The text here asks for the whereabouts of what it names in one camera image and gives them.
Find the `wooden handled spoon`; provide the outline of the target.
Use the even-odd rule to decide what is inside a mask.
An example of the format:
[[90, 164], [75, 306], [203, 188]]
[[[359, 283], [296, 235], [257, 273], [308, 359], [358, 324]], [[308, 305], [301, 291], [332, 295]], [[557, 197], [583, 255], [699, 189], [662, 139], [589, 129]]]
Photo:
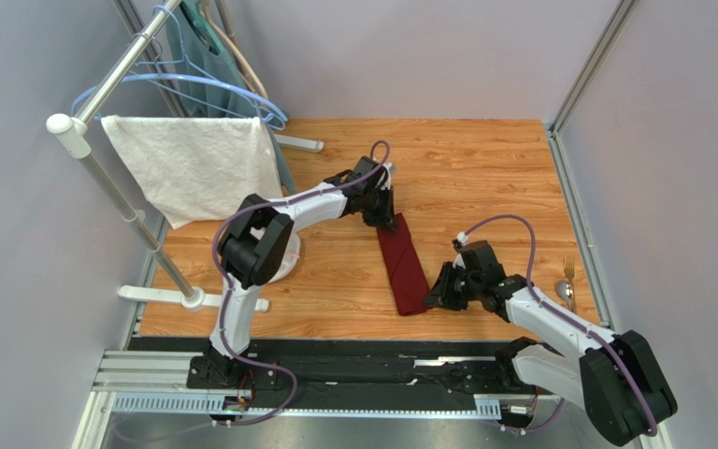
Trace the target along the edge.
[[555, 285], [555, 291], [559, 298], [565, 302], [565, 304], [570, 310], [576, 310], [574, 289], [569, 280], [564, 279], [557, 282]]

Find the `dark red cloth napkin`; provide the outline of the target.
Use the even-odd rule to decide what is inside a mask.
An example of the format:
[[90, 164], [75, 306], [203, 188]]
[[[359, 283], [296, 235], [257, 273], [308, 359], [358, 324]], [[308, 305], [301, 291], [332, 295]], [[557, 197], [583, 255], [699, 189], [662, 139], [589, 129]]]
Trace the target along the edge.
[[424, 300], [429, 284], [404, 215], [397, 213], [395, 221], [397, 230], [378, 228], [377, 237], [396, 312], [400, 316], [422, 314], [428, 311]]

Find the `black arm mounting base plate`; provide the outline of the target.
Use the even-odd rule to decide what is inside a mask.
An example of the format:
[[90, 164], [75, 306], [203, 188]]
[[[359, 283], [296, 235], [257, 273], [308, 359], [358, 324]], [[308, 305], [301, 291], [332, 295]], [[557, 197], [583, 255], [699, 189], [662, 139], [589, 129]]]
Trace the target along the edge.
[[247, 366], [240, 382], [225, 386], [208, 377], [201, 339], [172, 339], [182, 358], [184, 386], [240, 389], [251, 413], [281, 405], [302, 413], [470, 412], [475, 396], [531, 398], [546, 389], [504, 384], [495, 354], [503, 341], [256, 340], [244, 355], [268, 365]]

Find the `wooden handled fork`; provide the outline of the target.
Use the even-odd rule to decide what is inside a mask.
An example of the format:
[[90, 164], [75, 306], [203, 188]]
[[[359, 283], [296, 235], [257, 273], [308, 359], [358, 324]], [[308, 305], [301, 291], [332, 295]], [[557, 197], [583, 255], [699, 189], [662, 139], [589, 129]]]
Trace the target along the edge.
[[566, 280], [566, 296], [567, 304], [572, 312], [577, 311], [577, 302], [575, 298], [575, 259], [571, 256], [565, 258], [564, 275]]

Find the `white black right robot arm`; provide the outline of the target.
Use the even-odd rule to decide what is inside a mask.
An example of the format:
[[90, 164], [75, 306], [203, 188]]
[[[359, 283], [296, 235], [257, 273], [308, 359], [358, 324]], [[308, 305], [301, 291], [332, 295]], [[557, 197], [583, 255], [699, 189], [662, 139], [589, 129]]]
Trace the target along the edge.
[[679, 410], [649, 342], [616, 333], [560, 307], [520, 274], [508, 275], [485, 241], [453, 243], [424, 299], [428, 309], [461, 311], [477, 300], [540, 341], [519, 338], [495, 354], [504, 384], [537, 386], [582, 408], [609, 443], [624, 446], [655, 432]]

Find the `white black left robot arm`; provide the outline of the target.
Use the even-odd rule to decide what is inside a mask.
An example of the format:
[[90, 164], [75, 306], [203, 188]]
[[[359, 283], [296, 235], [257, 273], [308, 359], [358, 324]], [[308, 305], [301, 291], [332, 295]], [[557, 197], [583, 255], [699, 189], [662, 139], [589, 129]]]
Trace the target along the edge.
[[366, 225], [396, 230], [395, 166], [362, 157], [355, 168], [311, 189], [279, 199], [247, 196], [217, 233], [213, 258], [224, 279], [223, 302], [204, 359], [208, 377], [240, 382], [245, 369], [236, 357], [250, 345], [251, 322], [262, 288], [280, 273], [297, 233], [320, 222], [361, 214]]

